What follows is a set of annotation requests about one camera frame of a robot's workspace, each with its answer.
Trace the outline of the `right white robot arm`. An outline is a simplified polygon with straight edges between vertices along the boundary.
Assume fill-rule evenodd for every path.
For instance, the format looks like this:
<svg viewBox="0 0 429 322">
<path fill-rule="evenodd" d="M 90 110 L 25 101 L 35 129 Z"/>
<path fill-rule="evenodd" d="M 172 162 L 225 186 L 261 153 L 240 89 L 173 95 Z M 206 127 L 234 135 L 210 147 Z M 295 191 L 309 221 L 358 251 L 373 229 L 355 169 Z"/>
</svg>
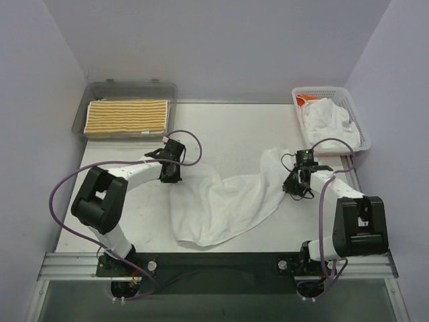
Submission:
<svg viewBox="0 0 429 322">
<path fill-rule="evenodd" d="M 389 249 L 385 207 L 382 199 L 355 190 L 336 177 L 329 166 L 313 162 L 296 163 L 283 183 L 285 193 L 305 199 L 320 196 L 318 206 L 319 236 L 308 242 L 309 257 L 327 262 L 351 256 L 384 254 Z M 334 205 L 331 234 L 323 232 L 324 203 Z"/>
</svg>

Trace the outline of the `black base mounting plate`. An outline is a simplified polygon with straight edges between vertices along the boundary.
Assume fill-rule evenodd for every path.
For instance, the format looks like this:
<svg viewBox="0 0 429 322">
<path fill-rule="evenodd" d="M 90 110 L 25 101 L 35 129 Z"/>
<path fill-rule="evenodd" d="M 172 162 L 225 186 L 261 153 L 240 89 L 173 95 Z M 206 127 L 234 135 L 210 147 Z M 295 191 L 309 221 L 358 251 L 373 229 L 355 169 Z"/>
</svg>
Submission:
<svg viewBox="0 0 429 322">
<path fill-rule="evenodd" d="M 131 253 L 125 259 L 152 276 L 167 270 L 231 269 L 260 272 L 267 269 L 280 276 L 322 276 L 320 262 L 307 252 L 224 252 L 224 253 Z"/>
</svg>

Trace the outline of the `plain white towel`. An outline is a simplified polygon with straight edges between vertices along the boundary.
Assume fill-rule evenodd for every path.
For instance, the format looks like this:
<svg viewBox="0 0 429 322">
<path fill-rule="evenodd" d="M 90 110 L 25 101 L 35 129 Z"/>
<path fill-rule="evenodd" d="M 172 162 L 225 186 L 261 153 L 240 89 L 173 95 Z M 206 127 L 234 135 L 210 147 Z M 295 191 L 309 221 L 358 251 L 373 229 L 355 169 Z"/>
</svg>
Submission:
<svg viewBox="0 0 429 322">
<path fill-rule="evenodd" d="M 216 246 L 253 229 L 278 209 L 290 166 L 290 151 L 272 148 L 262 153 L 256 174 L 223 178 L 208 164 L 185 171 L 170 187 L 176 241 Z"/>
</svg>

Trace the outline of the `white plastic basket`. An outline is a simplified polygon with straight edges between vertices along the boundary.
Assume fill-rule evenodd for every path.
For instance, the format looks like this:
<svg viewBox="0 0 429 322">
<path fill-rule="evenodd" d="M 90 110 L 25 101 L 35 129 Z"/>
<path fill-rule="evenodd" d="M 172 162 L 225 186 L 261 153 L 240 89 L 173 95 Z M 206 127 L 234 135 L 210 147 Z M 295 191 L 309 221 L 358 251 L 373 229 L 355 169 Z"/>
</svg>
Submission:
<svg viewBox="0 0 429 322">
<path fill-rule="evenodd" d="M 317 156 L 346 156 L 368 150 L 371 140 L 358 109 L 342 87 L 296 87 L 292 98 L 306 148 Z"/>
</svg>

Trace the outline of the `white towel in basket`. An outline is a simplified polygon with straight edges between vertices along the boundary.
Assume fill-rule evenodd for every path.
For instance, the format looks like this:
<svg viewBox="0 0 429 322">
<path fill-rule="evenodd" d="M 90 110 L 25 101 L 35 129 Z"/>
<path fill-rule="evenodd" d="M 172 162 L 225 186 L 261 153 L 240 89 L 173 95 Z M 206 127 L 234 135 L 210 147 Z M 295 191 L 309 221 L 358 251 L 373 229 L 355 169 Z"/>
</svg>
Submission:
<svg viewBox="0 0 429 322">
<path fill-rule="evenodd" d="M 300 108 L 304 132 L 311 146 L 326 138 L 335 138 L 356 150 L 361 145 L 359 130 L 349 112 L 332 99 L 313 99 Z"/>
</svg>

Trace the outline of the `clear grey plastic container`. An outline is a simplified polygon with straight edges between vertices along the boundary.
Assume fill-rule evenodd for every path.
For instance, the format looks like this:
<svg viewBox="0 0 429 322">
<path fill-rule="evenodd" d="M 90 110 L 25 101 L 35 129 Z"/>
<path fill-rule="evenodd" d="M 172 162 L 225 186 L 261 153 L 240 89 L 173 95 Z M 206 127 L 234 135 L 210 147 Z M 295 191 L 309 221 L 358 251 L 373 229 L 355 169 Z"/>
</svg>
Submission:
<svg viewBox="0 0 429 322">
<path fill-rule="evenodd" d="M 157 140 L 173 130 L 178 88 L 158 80 L 87 85 L 72 133 L 87 140 Z"/>
</svg>

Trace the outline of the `aluminium frame rail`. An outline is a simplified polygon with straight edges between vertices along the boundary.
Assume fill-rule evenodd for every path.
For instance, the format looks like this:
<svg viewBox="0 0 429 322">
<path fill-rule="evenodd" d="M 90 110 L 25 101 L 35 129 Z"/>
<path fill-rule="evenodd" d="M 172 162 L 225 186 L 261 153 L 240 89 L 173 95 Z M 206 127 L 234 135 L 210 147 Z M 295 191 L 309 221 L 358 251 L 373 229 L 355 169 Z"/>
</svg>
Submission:
<svg viewBox="0 0 429 322">
<path fill-rule="evenodd" d="M 214 266 L 221 260 L 227 260 L 229 265 L 256 263 L 256 260 L 269 259 L 275 255 L 294 256 L 294 252 L 210 252 L 191 249 L 177 252 L 145 253 L 148 260 L 155 260 L 156 256 L 166 259 L 168 263 Z M 128 282 L 134 271 L 126 263 L 114 262 L 106 269 L 101 266 L 103 253 L 90 252 L 53 252 L 44 256 L 42 267 L 38 273 L 39 281 L 49 280 L 102 280 Z M 348 259 L 345 277 L 353 279 L 365 278 L 396 278 L 398 273 L 390 252 L 373 256 L 357 256 Z"/>
</svg>

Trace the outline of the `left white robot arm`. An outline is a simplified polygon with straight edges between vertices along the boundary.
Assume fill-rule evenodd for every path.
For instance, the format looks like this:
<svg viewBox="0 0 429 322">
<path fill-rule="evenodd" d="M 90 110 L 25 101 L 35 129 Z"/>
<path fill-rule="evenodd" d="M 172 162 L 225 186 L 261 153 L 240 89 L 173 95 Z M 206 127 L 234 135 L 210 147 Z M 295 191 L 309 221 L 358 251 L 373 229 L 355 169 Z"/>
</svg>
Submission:
<svg viewBox="0 0 429 322">
<path fill-rule="evenodd" d="M 98 241 L 122 258 L 135 253 L 119 222 L 126 194 L 142 184 L 158 180 L 177 183 L 184 144 L 167 139 L 164 147 L 146 153 L 137 164 L 105 170 L 92 167 L 71 206 L 71 213 L 95 234 Z"/>
</svg>

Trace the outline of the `orange cloth in basket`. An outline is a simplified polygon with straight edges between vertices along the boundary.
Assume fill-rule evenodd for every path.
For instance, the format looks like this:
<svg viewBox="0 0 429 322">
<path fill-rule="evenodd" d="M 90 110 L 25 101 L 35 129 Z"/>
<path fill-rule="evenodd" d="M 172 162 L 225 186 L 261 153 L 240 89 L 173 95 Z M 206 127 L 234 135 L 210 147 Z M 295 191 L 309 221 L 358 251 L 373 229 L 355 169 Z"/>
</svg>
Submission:
<svg viewBox="0 0 429 322">
<path fill-rule="evenodd" d="M 307 103 L 308 101 L 311 101 L 311 100 L 313 100 L 313 97 L 311 97 L 311 96 L 309 96 L 309 95 L 305 95 L 305 94 L 297 94 L 296 96 L 295 96 L 295 98 L 296 98 L 296 102 L 297 102 L 297 104 L 298 104 L 298 106 L 299 106 L 299 108 L 302 108 L 302 106 L 305 104 L 305 103 Z"/>
</svg>

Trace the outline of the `yellow white striped towel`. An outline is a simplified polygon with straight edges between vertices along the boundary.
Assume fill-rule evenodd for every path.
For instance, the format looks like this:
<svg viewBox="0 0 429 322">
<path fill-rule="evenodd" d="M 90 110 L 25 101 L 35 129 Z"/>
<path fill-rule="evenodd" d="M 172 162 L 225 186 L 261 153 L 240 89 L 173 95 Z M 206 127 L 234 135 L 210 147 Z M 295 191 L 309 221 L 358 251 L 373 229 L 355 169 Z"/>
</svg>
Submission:
<svg viewBox="0 0 429 322">
<path fill-rule="evenodd" d="M 161 99 L 91 101 L 83 133 L 163 133 L 167 130 L 169 102 Z"/>
</svg>

